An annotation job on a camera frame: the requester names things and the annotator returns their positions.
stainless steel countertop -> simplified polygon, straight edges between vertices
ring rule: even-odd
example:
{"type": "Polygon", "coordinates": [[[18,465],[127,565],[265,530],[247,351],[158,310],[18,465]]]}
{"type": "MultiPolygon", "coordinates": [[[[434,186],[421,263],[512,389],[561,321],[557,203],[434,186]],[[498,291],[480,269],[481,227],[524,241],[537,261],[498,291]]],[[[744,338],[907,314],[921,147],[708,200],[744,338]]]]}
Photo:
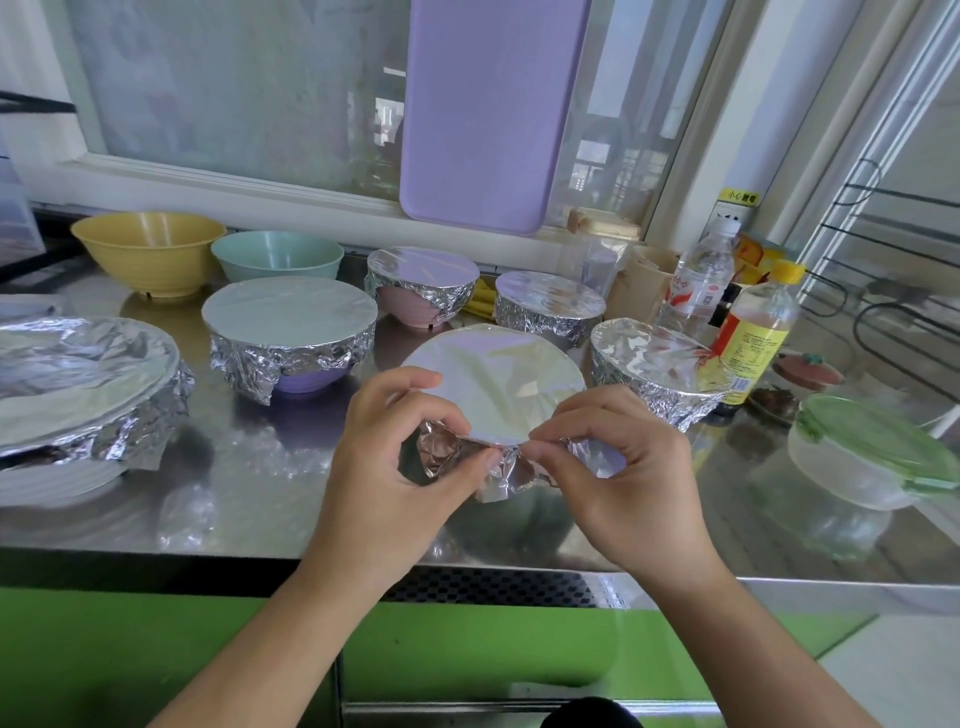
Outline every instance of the stainless steel countertop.
{"type": "MultiPolygon", "coordinates": [[[[359,279],[363,266],[362,258],[348,257],[341,277],[359,279]]],[[[190,420],[156,473],[126,473],[70,507],[0,509],[0,546],[297,558],[358,380],[398,365],[431,335],[382,318],[373,356],[348,380],[313,398],[275,398],[263,407],[234,395],[210,371],[201,299],[151,303],[88,260],[60,267],[46,281],[35,274],[40,282],[32,287],[22,280],[7,289],[59,293],[81,315],[128,316],[168,331],[197,378],[190,420]]],[[[790,490],[765,479],[758,462],[783,452],[784,433],[747,412],[726,428],[696,425],[689,436],[710,535],[771,609],[960,615],[960,548],[915,508],[888,518],[819,488],[790,490]],[[841,558],[837,540],[829,545],[837,533],[848,534],[839,540],[841,558]]],[[[547,489],[466,503],[421,563],[576,571],[606,606],[653,606],[589,546],[559,493],[547,489]]]]}

yellow bowl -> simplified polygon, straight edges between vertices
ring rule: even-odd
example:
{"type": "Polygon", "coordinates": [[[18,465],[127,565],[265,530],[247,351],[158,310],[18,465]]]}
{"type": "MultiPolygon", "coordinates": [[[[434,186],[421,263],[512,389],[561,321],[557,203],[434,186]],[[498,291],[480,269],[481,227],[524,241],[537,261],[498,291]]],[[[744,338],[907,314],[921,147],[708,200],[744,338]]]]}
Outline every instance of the yellow bowl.
{"type": "Polygon", "coordinates": [[[227,229],[185,212],[114,212],[70,231],[109,275],[145,296],[173,299],[196,293],[217,271],[210,244],[227,229]]]}

water bottle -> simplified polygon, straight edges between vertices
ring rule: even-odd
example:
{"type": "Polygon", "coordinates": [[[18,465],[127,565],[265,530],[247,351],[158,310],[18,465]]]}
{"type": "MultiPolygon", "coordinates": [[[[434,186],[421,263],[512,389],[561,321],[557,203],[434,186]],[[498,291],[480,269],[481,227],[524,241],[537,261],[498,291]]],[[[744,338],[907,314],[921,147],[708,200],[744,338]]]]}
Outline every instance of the water bottle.
{"type": "Polygon", "coordinates": [[[718,217],[700,242],[684,253],[660,307],[660,326],[694,339],[703,335],[733,278],[733,239],[739,230],[736,220],[718,217]]]}

pink bowl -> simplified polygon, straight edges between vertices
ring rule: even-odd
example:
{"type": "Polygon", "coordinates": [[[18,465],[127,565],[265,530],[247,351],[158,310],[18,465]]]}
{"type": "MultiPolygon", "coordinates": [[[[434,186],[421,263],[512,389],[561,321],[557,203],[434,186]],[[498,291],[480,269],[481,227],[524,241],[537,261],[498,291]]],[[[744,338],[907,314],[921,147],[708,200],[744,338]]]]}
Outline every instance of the pink bowl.
{"type": "Polygon", "coordinates": [[[441,316],[440,309],[407,288],[383,285],[376,289],[376,297],[384,310],[392,313],[408,327],[430,328],[453,316],[441,316]]]}

white wall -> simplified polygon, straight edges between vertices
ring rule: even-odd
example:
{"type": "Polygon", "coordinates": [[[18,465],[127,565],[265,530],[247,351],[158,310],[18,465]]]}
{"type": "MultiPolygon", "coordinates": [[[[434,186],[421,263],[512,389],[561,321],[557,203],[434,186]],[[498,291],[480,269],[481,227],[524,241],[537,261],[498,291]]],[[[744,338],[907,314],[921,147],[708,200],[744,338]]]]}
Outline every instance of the white wall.
{"type": "Polygon", "coordinates": [[[727,176],[727,187],[766,193],[863,0],[804,0],[787,53],[727,176]]]}

